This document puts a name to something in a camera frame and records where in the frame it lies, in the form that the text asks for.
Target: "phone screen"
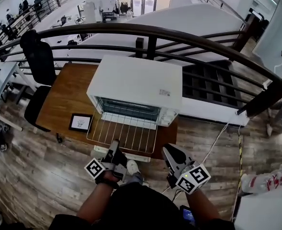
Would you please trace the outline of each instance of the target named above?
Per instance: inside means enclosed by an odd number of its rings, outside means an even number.
[[[185,220],[194,222],[194,217],[192,215],[192,212],[188,209],[183,209],[183,217]]]

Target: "doorway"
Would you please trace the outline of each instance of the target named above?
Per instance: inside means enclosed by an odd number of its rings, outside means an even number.
[[[134,16],[140,16],[155,11],[155,1],[156,0],[133,0],[132,10]]]

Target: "white appliance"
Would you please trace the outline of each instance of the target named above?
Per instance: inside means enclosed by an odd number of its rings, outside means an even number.
[[[104,56],[87,95],[101,119],[168,127],[182,107],[182,67],[154,60]]]

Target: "smartphone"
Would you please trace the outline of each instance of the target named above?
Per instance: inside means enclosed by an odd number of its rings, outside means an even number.
[[[192,224],[193,226],[195,226],[195,220],[193,217],[193,214],[190,210],[189,207],[182,205],[181,207],[179,207],[179,210],[181,212],[181,215],[183,216],[184,220],[190,224]]]

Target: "hand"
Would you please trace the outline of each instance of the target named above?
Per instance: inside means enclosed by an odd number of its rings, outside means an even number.
[[[112,182],[118,183],[120,179],[116,178],[111,171],[105,171],[103,176],[104,179],[110,180]]]

